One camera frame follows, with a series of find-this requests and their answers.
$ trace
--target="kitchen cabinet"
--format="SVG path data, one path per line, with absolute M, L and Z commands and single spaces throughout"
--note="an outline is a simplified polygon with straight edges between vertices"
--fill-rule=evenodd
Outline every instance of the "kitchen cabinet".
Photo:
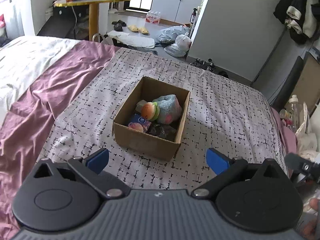
M 200 6 L 201 1 L 202 0 L 181 0 L 175 22 L 180 24 L 190 23 L 193 8 Z
M 174 22 L 180 0 L 152 0 L 151 11 L 160 12 L 161 19 Z

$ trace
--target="yellow slipper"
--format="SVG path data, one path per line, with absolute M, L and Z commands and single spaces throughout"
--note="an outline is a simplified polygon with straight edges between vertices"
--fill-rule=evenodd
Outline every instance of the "yellow slipper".
M 129 26 L 128 26 L 128 29 L 129 29 L 130 31 L 132 31 L 133 33 L 136 33 L 136 32 L 139 31 L 139 29 L 138 29 L 138 27 L 137 27 L 136 25 L 129 25 Z
M 147 30 L 146 27 L 140 27 L 139 31 L 140 31 L 142 34 L 149 34 L 149 31 Z

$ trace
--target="open cardboard box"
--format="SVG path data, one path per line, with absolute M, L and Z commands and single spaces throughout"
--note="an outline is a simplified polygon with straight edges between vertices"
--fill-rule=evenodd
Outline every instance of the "open cardboard box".
M 127 127 L 136 105 L 140 100 L 152 100 L 165 95 L 176 95 L 182 113 L 177 124 L 177 134 L 174 142 L 164 140 Z M 132 90 L 113 120 L 113 133 L 118 145 L 134 149 L 138 152 L 169 161 L 179 150 L 184 124 L 188 112 L 190 91 L 159 80 L 143 77 Z

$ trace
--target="bed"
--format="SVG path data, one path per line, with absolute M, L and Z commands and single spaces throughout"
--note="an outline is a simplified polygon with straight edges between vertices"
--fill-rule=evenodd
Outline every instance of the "bed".
M 182 145 L 170 162 L 121 148 L 112 122 L 142 76 L 191 91 Z M 264 96 L 208 71 L 88 41 L 20 37 L 0 50 L 0 236 L 18 228 L 11 201 L 37 159 L 64 162 L 99 147 L 106 171 L 133 188 L 192 190 L 215 176 L 214 147 L 251 163 L 274 158 L 286 171 L 285 147 Z

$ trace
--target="blue pad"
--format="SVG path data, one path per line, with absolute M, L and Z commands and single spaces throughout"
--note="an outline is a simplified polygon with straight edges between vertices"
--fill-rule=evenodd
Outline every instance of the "blue pad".
M 86 166 L 96 174 L 100 174 L 105 166 L 107 166 L 108 162 L 109 151 L 105 148 L 101 148 L 82 161 L 84 166 Z
M 220 152 L 215 152 L 213 148 L 207 149 L 206 161 L 215 174 L 219 175 L 230 167 L 228 157 L 223 158 Z

